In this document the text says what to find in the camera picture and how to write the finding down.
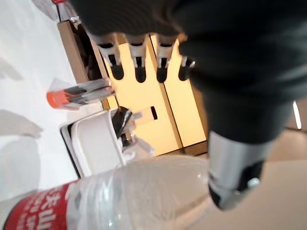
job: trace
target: white table surface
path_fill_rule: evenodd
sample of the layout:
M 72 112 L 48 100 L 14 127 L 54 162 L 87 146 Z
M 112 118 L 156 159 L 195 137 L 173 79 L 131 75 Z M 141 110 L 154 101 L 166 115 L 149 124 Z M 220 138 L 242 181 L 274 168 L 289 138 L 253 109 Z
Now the white table surface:
M 0 201 L 77 179 L 59 133 L 101 110 L 52 109 L 50 87 L 75 84 L 59 35 L 30 0 L 0 1 Z

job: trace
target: black cable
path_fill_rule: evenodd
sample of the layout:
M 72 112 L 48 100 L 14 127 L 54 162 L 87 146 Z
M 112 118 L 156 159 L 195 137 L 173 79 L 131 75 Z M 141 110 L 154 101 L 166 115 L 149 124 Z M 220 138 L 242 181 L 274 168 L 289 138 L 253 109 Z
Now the black cable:
M 56 7 L 57 7 L 58 16 L 59 16 L 59 21 L 61 22 L 62 19 L 61 19 L 61 14 L 59 13 L 59 5 L 56 4 Z

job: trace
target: white plastic container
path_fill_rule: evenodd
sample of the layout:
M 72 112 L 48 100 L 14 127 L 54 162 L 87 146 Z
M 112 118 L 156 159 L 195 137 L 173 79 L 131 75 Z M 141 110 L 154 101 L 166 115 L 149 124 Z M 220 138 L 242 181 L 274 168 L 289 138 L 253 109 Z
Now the white plastic container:
M 84 176 L 126 165 L 111 114 L 112 110 L 102 111 L 76 121 L 71 127 L 72 147 Z

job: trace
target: orange cap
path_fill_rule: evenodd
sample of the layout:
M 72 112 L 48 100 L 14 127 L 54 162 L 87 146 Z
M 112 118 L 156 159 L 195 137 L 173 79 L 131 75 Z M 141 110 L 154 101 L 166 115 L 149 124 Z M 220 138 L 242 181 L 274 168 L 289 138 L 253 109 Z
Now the orange cap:
M 66 97 L 66 93 L 64 92 L 64 90 L 57 92 L 48 92 L 47 100 L 49 105 L 55 109 L 64 108 L 64 105 L 70 103 Z

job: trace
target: light fixture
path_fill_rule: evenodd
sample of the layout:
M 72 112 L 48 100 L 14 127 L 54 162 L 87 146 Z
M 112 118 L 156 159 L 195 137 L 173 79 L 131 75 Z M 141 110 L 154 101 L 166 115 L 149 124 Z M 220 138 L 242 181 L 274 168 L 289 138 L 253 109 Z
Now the light fixture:
M 302 129 L 301 117 L 299 115 L 299 111 L 298 111 L 296 102 L 293 102 L 293 111 L 294 111 L 294 116 L 295 116 L 295 121 L 296 121 L 296 127 L 298 129 Z

